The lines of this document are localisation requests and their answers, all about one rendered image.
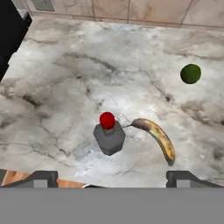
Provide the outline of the grey liquor bottle red cap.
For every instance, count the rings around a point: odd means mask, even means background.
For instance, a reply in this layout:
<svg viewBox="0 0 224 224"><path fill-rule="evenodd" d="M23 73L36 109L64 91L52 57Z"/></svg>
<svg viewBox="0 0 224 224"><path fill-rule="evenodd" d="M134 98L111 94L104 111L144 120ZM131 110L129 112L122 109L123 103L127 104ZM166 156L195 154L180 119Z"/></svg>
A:
<svg viewBox="0 0 224 224"><path fill-rule="evenodd" d="M112 156L123 148L125 133L111 112L103 112L94 127L94 138L103 154Z"/></svg>

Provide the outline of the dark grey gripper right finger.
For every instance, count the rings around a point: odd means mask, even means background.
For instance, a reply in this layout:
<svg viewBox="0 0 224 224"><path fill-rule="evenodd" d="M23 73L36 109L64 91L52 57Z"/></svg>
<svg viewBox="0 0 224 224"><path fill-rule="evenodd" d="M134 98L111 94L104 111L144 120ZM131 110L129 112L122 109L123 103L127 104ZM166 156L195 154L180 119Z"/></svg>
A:
<svg viewBox="0 0 224 224"><path fill-rule="evenodd" d="M209 181L200 180L189 171L168 171L166 173L166 179L167 188L221 188L221 185L216 185Z"/></svg>

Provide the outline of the black fridge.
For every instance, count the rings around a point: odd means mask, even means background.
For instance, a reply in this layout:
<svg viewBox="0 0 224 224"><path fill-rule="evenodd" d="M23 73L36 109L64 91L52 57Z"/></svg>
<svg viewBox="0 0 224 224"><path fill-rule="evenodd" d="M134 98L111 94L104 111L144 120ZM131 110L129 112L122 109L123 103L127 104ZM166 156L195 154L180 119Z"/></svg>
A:
<svg viewBox="0 0 224 224"><path fill-rule="evenodd" d="M11 56L21 46L32 23L27 10L17 9L11 0L0 0L0 81L5 76Z"/></svg>

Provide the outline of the wooden cupboard front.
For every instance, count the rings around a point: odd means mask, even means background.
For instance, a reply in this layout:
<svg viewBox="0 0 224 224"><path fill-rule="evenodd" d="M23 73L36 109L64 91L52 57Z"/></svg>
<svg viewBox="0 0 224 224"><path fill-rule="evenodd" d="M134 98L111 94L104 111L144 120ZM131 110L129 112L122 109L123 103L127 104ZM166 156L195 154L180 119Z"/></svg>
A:
<svg viewBox="0 0 224 224"><path fill-rule="evenodd" d="M21 171L7 171L4 176L3 180L1 182L1 186L6 186L8 184L17 182L19 180L24 180L29 176L29 173L21 172ZM82 188L84 184L68 181L64 179L57 179L59 188Z"/></svg>

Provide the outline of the spotted yellow banana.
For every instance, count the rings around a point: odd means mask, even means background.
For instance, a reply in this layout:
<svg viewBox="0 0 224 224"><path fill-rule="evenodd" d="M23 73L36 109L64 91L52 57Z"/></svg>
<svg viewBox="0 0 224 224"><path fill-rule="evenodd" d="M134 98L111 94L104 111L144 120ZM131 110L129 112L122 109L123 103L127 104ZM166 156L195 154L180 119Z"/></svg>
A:
<svg viewBox="0 0 224 224"><path fill-rule="evenodd" d="M157 141L167 164L169 166L174 165L176 158L175 148L171 139L158 124L146 118L137 118L126 125L126 127L133 127L150 134Z"/></svg>

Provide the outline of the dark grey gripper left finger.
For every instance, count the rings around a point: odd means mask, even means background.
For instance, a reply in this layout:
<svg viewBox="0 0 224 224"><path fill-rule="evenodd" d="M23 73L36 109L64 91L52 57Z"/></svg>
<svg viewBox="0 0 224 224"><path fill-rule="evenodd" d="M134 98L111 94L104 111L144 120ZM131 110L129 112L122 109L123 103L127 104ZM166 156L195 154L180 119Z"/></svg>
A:
<svg viewBox="0 0 224 224"><path fill-rule="evenodd" d="M24 180L5 185L5 187L19 188L57 188L57 171L35 171Z"/></svg>

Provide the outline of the green lime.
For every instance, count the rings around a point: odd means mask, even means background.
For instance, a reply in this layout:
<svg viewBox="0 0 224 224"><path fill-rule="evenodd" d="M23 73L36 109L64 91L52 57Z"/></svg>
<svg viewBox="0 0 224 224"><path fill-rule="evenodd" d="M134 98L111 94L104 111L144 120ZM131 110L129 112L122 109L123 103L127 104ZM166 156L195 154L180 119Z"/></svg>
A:
<svg viewBox="0 0 224 224"><path fill-rule="evenodd" d="M180 71L180 78L185 84L195 84L200 77L201 69L195 64L188 64Z"/></svg>

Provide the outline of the grey wall outlet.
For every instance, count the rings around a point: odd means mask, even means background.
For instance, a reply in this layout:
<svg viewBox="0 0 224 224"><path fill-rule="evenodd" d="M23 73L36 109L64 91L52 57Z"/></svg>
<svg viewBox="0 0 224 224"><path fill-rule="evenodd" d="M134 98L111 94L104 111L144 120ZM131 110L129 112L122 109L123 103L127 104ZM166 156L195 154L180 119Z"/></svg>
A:
<svg viewBox="0 0 224 224"><path fill-rule="evenodd" d="M52 0L31 0L37 11L54 11Z"/></svg>

